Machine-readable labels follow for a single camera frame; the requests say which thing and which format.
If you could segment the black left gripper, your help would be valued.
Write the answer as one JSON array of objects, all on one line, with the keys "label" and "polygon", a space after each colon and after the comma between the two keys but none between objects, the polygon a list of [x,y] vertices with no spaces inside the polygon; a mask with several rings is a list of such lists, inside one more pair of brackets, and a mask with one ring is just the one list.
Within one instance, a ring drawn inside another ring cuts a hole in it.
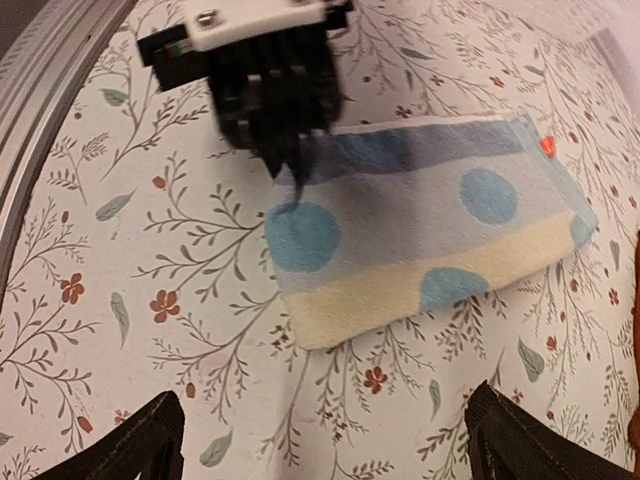
[{"label": "black left gripper", "polygon": [[208,56],[221,134],[236,149],[259,148],[273,180],[287,169],[295,203],[313,170],[302,157],[300,134],[327,130],[342,114],[344,97],[329,36],[346,28],[297,27]]}]

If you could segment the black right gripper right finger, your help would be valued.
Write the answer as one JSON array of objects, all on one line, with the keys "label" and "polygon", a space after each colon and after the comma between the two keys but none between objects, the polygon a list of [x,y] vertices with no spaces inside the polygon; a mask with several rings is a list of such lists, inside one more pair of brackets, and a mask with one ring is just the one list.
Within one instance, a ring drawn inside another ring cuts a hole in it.
[{"label": "black right gripper right finger", "polygon": [[481,383],[464,412],[474,479],[633,479],[635,474],[567,440]]}]

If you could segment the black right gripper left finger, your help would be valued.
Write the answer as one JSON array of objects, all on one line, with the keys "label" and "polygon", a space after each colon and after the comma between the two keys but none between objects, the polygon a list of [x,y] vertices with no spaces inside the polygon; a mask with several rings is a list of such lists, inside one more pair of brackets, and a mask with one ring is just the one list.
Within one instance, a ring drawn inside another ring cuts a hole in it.
[{"label": "black right gripper left finger", "polygon": [[164,391],[90,448],[39,474],[39,480],[180,480],[185,414]]}]

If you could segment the blue orange patterned towel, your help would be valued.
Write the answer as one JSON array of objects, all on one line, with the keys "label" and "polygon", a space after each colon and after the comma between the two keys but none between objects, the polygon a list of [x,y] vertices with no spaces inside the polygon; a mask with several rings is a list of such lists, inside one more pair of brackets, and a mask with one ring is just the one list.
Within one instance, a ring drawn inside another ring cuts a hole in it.
[{"label": "blue orange patterned towel", "polygon": [[303,141],[265,238],[302,348],[500,289],[585,245],[598,220],[523,111],[344,127]]}]

